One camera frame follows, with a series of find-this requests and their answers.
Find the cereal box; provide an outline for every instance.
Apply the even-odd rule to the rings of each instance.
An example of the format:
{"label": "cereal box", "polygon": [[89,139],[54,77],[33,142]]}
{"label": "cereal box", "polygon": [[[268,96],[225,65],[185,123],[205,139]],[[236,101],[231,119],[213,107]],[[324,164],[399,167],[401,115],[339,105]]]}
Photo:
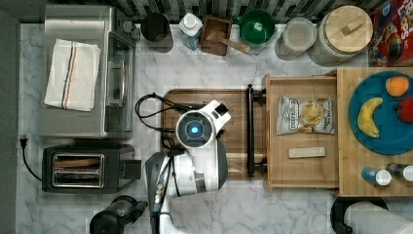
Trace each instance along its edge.
{"label": "cereal box", "polygon": [[413,64],[413,0],[394,0],[373,16],[370,66]]}

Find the blue plate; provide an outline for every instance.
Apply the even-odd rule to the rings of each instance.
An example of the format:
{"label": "blue plate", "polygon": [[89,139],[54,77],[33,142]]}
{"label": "blue plate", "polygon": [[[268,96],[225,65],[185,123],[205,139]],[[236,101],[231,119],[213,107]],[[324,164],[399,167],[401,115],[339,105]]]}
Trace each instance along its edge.
{"label": "blue plate", "polygon": [[[409,79],[409,90],[402,97],[392,97],[386,90],[386,81],[394,76]],[[394,106],[403,99],[413,97],[413,80],[410,76],[396,72],[384,71],[364,79],[356,88],[350,99],[349,120],[353,133],[368,149],[385,155],[395,155],[413,149],[413,124],[405,124],[398,120]],[[361,106],[371,98],[382,98],[383,103],[374,111],[373,119],[380,131],[378,138],[362,132],[357,125]]]}

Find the dish towel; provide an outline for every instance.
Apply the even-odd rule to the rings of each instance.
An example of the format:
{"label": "dish towel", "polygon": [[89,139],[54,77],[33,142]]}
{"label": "dish towel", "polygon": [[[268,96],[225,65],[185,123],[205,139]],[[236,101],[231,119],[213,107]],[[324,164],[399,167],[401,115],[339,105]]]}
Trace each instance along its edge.
{"label": "dish towel", "polygon": [[91,111],[99,59],[97,45],[56,39],[45,104]]}

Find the chip bag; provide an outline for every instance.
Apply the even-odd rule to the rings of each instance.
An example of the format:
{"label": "chip bag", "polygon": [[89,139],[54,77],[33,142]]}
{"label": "chip bag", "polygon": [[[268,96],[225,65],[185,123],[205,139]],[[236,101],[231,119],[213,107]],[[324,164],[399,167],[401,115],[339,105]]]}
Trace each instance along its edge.
{"label": "chip bag", "polygon": [[333,101],[329,98],[280,96],[277,135],[296,133],[334,135]]}

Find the marble countertop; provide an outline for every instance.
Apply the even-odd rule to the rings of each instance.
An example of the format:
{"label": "marble countertop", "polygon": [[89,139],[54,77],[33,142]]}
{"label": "marble countertop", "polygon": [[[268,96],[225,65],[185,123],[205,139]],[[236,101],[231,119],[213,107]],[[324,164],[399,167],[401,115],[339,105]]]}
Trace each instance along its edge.
{"label": "marble countertop", "polygon": [[[259,89],[262,77],[321,75],[332,68],[314,64],[307,55],[294,61],[277,58],[274,44],[282,31],[272,38],[257,56],[233,49],[226,57],[204,54],[199,48],[190,51],[181,41],[176,25],[172,26],[173,49],[160,54],[148,48],[142,38],[136,47],[134,99],[156,92],[164,95],[175,88],[234,88],[253,84]],[[43,25],[23,24],[20,36],[19,133],[27,134],[28,162],[40,174],[43,148],[67,139],[44,139],[36,135],[40,103]],[[238,41],[238,28],[231,38]],[[343,66],[367,66],[365,52]],[[148,101],[142,112],[153,112],[159,103]],[[133,145],[136,158],[144,163],[159,150],[159,135],[147,129],[136,116],[133,122]],[[159,118],[149,121],[159,124]],[[17,232],[18,233],[89,233],[92,217],[104,210],[116,197],[127,194],[147,201],[142,180],[113,195],[72,195],[44,193],[21,159],[18,162]],[[334,196],[322,189],[276,189],[268,192],[262,180],[229,180],[217,192],[175,198],[172,217],[176,226],[190,233],[333,233],[329,213]],[[411,215],[409,199],[393,200],[391,207],[400,214]],[[151,233],[149,213],[125,233]]]}

